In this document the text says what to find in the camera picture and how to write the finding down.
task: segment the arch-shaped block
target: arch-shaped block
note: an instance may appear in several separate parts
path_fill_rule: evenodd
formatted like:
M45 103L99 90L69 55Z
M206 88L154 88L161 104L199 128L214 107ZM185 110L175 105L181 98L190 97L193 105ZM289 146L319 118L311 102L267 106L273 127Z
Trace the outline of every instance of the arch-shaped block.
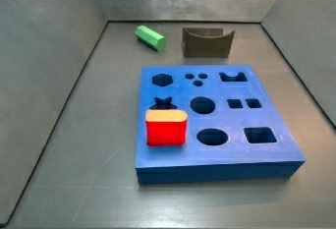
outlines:
M185 58L226 58L234 30L222 34L222 29L182 29Z

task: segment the blue foam block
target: blue foam block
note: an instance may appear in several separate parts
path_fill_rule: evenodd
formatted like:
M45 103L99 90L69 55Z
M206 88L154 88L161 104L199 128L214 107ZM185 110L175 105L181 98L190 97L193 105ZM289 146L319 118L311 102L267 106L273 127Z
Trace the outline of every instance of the blue foam block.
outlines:
M171 97L187 113L182 146L149 147L145 111ZM138 184L289 178L305 161L249 66L141 70L134 169Z

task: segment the square hole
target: square hole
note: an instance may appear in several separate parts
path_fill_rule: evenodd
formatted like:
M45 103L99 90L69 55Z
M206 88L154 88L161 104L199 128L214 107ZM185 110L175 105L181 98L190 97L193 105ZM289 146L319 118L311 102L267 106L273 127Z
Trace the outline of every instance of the square hole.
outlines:
M261 108L258 99L246 99L246 105L249 108Z
M267 127L245 128L243 129L246 141L249 143L275 143L273 131Z
M226 100L229 108L242 108L239 99L227 99Z

